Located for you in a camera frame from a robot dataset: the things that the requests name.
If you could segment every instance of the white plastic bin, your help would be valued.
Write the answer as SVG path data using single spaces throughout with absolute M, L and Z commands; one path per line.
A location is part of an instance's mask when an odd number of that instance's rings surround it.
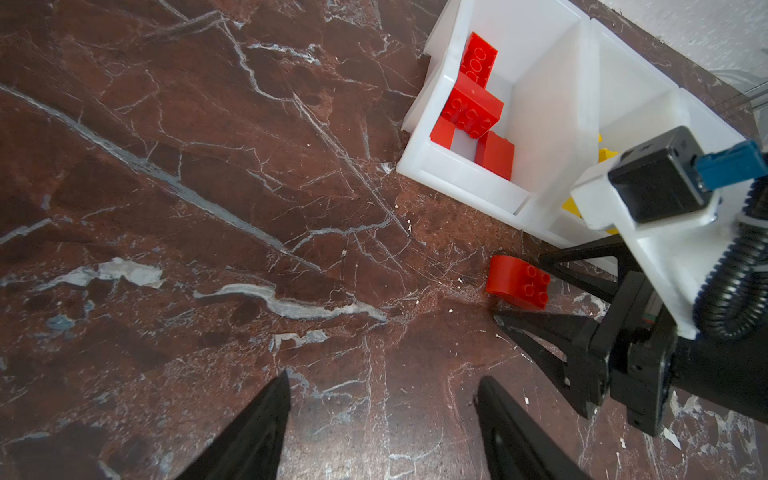
M 487 89 L 505 104 L 492 130 L 515 144 L 511 181 L 474 163 L 477 141 L 463 131 L 450 151 L 429 139 L 472 31 L 498 49 Z M 397 171 L 556 247 L 607 235 L 562 208 L 600 147 L 621 152 L 682 124 L 699 141 L 705 134 L 687 92 L 565 0 L 450 0 L 425 53 L 432 59 L 403 121 L 412 136 Z

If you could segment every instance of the red marble countertop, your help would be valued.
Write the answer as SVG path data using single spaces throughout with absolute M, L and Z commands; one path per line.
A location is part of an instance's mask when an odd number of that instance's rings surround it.
M 173 478 L 282 369 L 281 478 L 487 478 L 488 374 L 594 478 L 763 477 L 765 425 L 685 392 L 658 439 L 612 400 L 587 422 L 499 335 L 489 257 L 550 247 L 394 173 L 443 5 L 0 5 L 0 478 Z

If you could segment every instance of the red toy brick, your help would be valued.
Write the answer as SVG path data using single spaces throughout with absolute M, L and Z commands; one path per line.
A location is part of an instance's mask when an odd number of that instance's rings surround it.
M 480 138 L 502 117 L 504 103 L 459 72 L 441 116 L 472 138 Z
M 432 129 L 432 133 L 429 134 L 429 138 L 431 138 L 437 145 L 442 145 L 450 150 L 451 145 L 453 144 L 453 134 L 455 132 L 456 126 L 454 124 L 443 117 L 438 117 L 437 123 Z
M 543 310 L 552 278 L 528 262 L 506 255 L 491 257 L 485 291 L 524 310 Z
M 467 48 L 464 50 L 462 64 L 458 70 L 467 75 L 470 80 L 485 88 L 491 76 L 493 63 L 496 61 L 498 50 L 474 32 L 469 35 Z
M 475 151 L 475 163 L 499 177 L 512 178 L 512 161 L 515 159 L 515 146 L 495 132 L 489 131 L 478 140 Z

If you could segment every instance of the black cable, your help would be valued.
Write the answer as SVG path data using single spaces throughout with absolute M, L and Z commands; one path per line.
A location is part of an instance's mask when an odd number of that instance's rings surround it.
M 744 215 L 768 220 L 768 177 L 752 184 Z M 734 341 L 768 318 L 768 272 L 755 272 L 768 263 L 768 228 L 741 223 L 739 235 L 715 265 L 694 304 L 694 321 L 702 334 Z

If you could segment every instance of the blue connector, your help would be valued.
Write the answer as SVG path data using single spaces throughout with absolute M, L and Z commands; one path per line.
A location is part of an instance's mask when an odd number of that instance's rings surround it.
M 694 169 L 709 191 L 768 175 L 763 154 L 752 140 L 717 154 L 704 155 L 696 160 Z

